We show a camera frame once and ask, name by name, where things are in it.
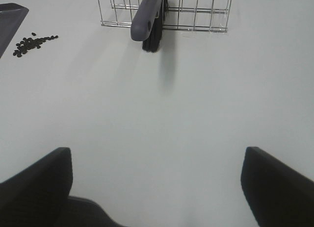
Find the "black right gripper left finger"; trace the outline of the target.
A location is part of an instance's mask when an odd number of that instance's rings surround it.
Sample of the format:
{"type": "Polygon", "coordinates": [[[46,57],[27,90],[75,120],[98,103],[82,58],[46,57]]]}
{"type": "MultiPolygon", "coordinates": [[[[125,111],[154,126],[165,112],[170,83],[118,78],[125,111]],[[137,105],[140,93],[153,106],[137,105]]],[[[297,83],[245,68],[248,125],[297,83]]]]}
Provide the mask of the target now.
{"type": "Polygon", "coordinates": [[[72,183],[71,150],[57,148],[0,184],[0,225],[52,227],[72,183]]]}

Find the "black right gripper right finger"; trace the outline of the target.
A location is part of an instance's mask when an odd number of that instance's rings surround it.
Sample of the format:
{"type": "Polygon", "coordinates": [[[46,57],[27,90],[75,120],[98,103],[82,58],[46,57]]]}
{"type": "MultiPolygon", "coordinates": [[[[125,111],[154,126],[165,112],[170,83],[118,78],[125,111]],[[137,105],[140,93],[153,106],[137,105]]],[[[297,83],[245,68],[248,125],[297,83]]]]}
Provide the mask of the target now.
{"type": "Polygon", "coordinates": [[[314,182],[258,147],[247,147],[240,177],[261,227],[312,227],[314,182]]]}

